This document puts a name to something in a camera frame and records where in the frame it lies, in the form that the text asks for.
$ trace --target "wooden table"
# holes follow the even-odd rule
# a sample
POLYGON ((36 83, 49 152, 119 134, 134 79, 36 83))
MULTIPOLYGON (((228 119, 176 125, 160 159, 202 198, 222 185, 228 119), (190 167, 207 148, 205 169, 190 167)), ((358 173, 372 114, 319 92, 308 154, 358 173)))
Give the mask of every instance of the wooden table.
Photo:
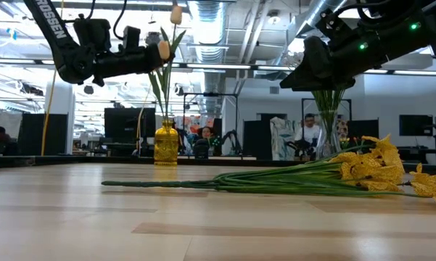
POLYGON ((249 169, 0 169, 0 261, 436 261, 436 204, 428 199, 99 185, 195 180, 249 169))

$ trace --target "clear glass vase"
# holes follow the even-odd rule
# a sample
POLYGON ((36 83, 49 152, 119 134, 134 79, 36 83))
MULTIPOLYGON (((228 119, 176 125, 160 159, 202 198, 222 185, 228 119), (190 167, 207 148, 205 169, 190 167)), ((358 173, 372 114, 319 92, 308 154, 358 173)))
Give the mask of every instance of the clear glass vase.
POLYGON ((316 146, 316 159, 318 160, 342 150, 337 133, 337 111, 320 112, 319 117, 321 126, 316 146))
POLYGON ((155 165, 176 166, 178 133, 171 120, 163 120, 163 126, 155 133, 155 165))

